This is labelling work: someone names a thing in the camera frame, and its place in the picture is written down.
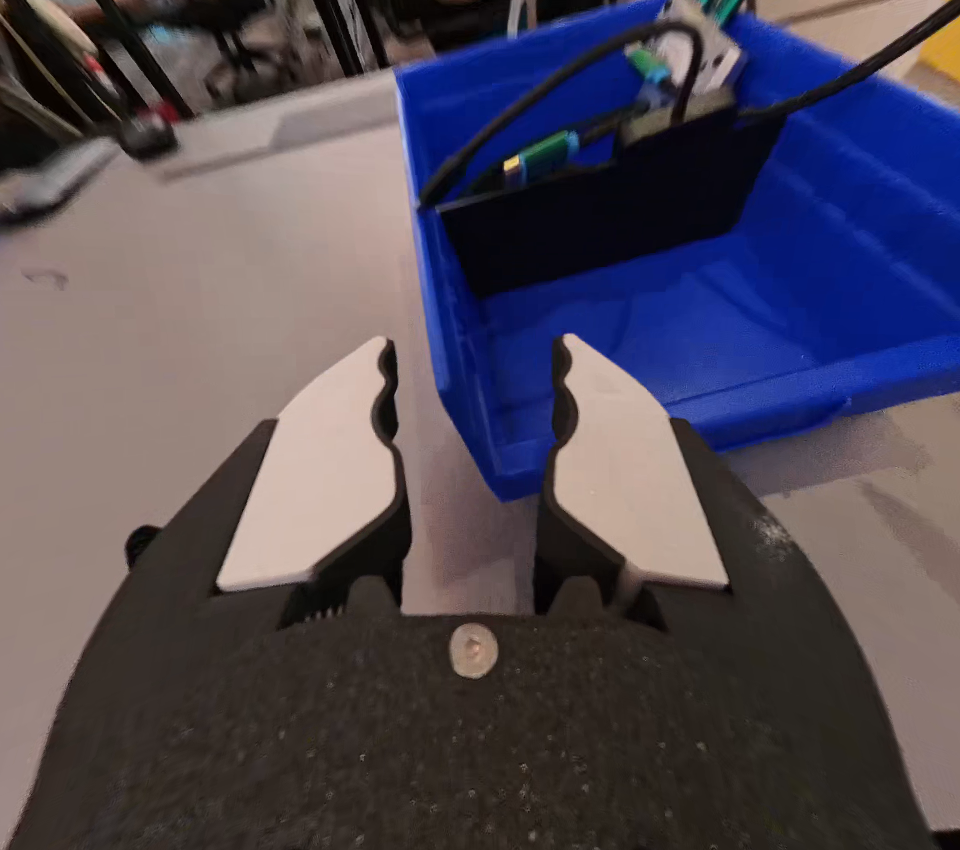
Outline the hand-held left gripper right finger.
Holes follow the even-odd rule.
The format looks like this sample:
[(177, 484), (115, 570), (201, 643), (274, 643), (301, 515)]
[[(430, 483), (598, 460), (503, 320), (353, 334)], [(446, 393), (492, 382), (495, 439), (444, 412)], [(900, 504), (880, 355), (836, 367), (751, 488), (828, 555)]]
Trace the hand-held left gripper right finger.
[(554, 405), (539, 495), (534, 610), (574, 578), (630, 612), (646, 585), (730, 584), (668, 411), (573, 333), (552, 349)]

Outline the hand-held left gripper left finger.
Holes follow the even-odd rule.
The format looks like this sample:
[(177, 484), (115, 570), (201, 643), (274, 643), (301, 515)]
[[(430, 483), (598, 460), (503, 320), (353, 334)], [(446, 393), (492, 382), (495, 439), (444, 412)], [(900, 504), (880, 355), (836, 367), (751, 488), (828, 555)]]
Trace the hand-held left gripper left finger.
[(326, 611), (373, 576), (402, 603), (412, 525), (395, 443), (394, 347), (367, 340), (280, 412), (216, 578), (220, 592), (292, 585)]

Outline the blue plastic bin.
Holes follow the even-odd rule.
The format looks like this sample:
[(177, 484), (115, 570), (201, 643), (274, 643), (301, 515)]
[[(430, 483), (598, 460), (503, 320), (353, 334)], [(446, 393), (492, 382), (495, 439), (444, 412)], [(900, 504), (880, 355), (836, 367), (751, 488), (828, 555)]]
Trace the blue plastic bin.
[(477, 299), (424, 222), (496, 161), (636, 101), (621, 50), (503, 128), (440, 205), (441, 166), (522, 95), (666, 0), (641, 0), (408, 66), (399, 121), (440, 401), (490, 489), (538, 491), (554, 437), (553, 342), (575, 334), (715, 450), (958, 392), (958, 112), (871, 77), (786, 117), (726, 235)]

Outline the grey HDMI switch box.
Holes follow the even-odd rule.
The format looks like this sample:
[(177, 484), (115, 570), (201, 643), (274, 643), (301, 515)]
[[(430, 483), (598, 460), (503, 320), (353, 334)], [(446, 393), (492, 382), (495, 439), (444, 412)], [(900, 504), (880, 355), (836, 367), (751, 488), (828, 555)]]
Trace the grey HDMI switch box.
[[(683, 23), (695, 29), (702, 40), (702, 58), (683, 121), (688, 123), (733, 107), (735, 83), (746, 63), (739, 45), (705, 15), (696, 0), (666, 0), (657, 19)], [(670, 127), (692, 53), (690, 38), (674, 31), (635, 41), (624, 48), (624, 57), (642, 81), (636, 99), (639, 123), (624, 131), (625, 139), (634, 141)]]

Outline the yellow plastic bin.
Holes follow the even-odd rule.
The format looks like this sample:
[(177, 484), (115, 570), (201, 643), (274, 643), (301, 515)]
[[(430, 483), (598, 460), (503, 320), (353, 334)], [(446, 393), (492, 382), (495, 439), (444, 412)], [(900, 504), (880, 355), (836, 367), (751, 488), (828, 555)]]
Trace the yellow plastic bin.
[(959, 17), (921, 46), (918, 64), (959, 84)]

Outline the black bin divider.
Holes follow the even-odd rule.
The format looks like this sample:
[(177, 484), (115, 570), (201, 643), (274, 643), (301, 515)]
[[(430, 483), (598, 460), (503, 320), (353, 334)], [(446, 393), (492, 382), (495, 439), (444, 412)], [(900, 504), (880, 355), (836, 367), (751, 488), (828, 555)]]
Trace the black bin divider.
[(726, 107), (607, 162), (450, 204), (423, 223), (428, 256), (485, 299), (726, 235), (785, 123)]

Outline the black earbud case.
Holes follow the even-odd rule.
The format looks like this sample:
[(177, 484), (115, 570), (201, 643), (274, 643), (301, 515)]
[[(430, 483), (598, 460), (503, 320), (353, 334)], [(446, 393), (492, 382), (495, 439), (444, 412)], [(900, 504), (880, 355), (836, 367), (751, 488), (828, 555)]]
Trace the black earbud case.
[(158, 104), (117, 124), (114, 136), (121, 150), (138, 162), (171, 156), (181, 147), (175, 127), (176, 112)]

